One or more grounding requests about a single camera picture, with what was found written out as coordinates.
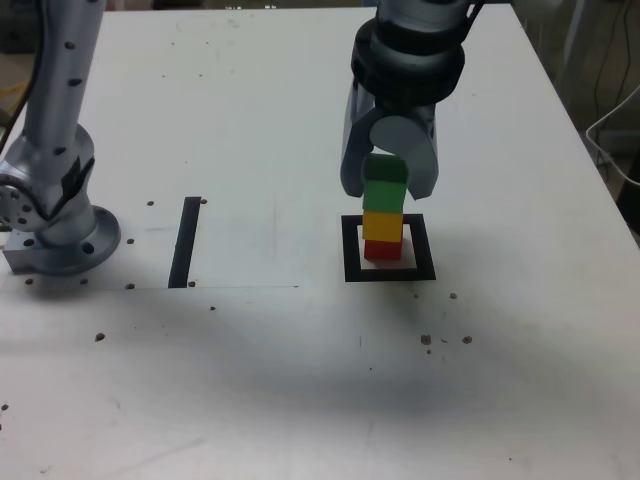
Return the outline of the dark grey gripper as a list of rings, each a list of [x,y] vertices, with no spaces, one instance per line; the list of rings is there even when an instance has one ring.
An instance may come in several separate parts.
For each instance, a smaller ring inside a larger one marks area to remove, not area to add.
[[[343,190],[351,197],[363,195],[362,168],[374,145],[404,161],[408,191],[414,200],[431,196],[439,175],[435,106],[382,102],[378,108],[382,117],[376,121],[374,96],[354,82],[345,112],[340,167]]]

